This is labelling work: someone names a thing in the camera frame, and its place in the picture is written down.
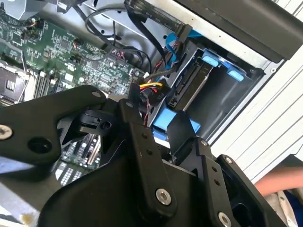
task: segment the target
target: screw hole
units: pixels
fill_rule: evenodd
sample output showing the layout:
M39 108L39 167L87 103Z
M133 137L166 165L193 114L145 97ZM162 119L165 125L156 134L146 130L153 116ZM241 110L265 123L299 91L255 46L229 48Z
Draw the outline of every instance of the screw hole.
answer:
M37 154L46 154L53 149L52 143L43 137L31 138L27 146L31 151Z
M111 124L111 122L103 122L102 124L101 124L101 129L103 129L103 130L107 130L107 129L109 129L110 127L112 127L112 124Z
M214 181L216 183L216 185L220 186L220 182L218 182L217 180Z
M152 150L148 149L148 150L146 150L146 153L147 153L148 155L152 155Z

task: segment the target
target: electronic component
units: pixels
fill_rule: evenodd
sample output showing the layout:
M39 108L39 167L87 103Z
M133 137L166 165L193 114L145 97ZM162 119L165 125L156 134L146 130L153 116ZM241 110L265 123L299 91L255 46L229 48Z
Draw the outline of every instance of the electronic component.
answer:
M65 40L61 40L60 46L64 49L68 49L69 43Z
M107 53L98 47L81 41L78 37L67 32L57 25L42 20L39 17L34 18L36 22L42 24L41 30L33 27L25 32L25 38L28 34L35 33L40 38L37 40L22 41L22 46L17 44L17 38L12 39L13 34L22 34L22 28L7 27L3 21L0 21L0 53L6 62L10 61L13 65L21 64L21 50L24 51L25 59L33 70L42 70L46 73L56 70L55 77L58 78L55 91L62 91L76 87L81 84L96 86L98 89L117 95L127 94L128 87L133 79L128 72L134 69L132 65L114 54L104 57ZM89 61L89 59L101 59L100 61ZM137 75L143 75L143 72L135 68Z
M0 102L12 105L21 99L26 81L16 73L0 67Z
M89 172L99 167L100 147L100 137L88 134L82 140L65 147L62 151L61 160Z
M97 70L100 66L100 62L98 61L93 61L92 64L91 64L91 67L95 70Z

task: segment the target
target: black wire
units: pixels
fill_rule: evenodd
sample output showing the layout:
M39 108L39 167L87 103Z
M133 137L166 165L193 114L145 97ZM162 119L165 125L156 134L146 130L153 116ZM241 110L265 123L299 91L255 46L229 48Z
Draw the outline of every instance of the black wire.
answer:
M101 13L104 13L104 12L106 12L106 11L111 11L111 10L126 12L126 9L125 9L125 8L122 8L122 7L120 7L120 8L118 8L118 7L105 7L105 8L100 8L100 9L98 9L97 11L91 13L90 15L88 15L88 16L86 17L86 19L84 20L86 29L87 29L90 33L92 33L92 34L98 36L98 37L99 37L104 43L106 43L108 46L110 46L110 47L112 47L112 48L114 48L114 49L116 49L116 50L118 50L118 51L130 52L130 53L136 54L137 56L138 56L138 53L141 53L141 54L145 55L145 57L146 57L146 59L147 59L147 61L148 61L148 63L149 63L149 68L150 68L149 73L151 74L151 73L152 73L152 61L151 61L151 59L150 59L150 57L148 56L147 53L145 53L144 51L141 51L141 50L122 49L122 48L115 47L107 38L105 38L104 36L98 35L98 34L95 32L95 30L93 30L92 27L89 25L89 23L90 23L89 19L91 19L92 17L94 17L94 16L96 16L96 15L99 15L99 14L101 14Z
M114 31L114 41L113 41L113 45L115 46L116 45L116 22L113 20L113 31Z
M153 73L153 74L149 75L148 77L146 77L144 79L144 81L147 82L150 79L158 78L158 77L161 77L161 76L167 76L167 75L169 75L169 74L171 74L171 73L173 73L175 71L176 71L176 67L172 67L170 70L156 72L156 73Z

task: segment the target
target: black plastic bracket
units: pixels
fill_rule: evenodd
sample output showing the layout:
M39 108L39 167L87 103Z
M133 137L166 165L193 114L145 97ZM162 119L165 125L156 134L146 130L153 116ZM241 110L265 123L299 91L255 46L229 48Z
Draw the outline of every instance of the black plastic bracket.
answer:
M170 185L160 152L151 129L144 127L137 108L126 100L119 102L125 123L126 146L133 172L133 186L139 212L143 219L159 224L173 217L177 211L177 200ZM161 203L156 196L164 189L170 196L168 204Z
M247 223L252 227L285 226L231 157L220 155L216 162L223 171L234 215L242 226L246 226Z
M0 140L0 174L37 168L41 175L49 173L61 154L58 121L105 102L102 92L87 85L1 108L1 124L13 135Z

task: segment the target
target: blue clip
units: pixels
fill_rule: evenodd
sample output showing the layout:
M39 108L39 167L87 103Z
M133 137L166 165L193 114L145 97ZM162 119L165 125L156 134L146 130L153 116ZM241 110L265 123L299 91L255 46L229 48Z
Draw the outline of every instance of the blue clip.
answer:
M204 51L202 55L202 60L214 67L217 67L219 65L219 56L207 50Z
M160 140L166 140L166 139L167 139L167 135L166 135L165 133L159 132L159 131L156 130L156 129L154 129L154 130L152 131L152 133L153 133L153 136L154 136L154 137L157 137L157 138L160 139Z
M235 78L237 81L241 82L244 80L245 73L234 66L229 67L227 74Z
M176 115L177 114L174 111L166 107L165 109L162 110L161 113L158 114L156 120L153 122L153 125L166 131L167 126L172 121L172 119L174 119ZM197 132L201 127L200 124L192 120L190 120L190 122L191 125L193 126L194 131Z

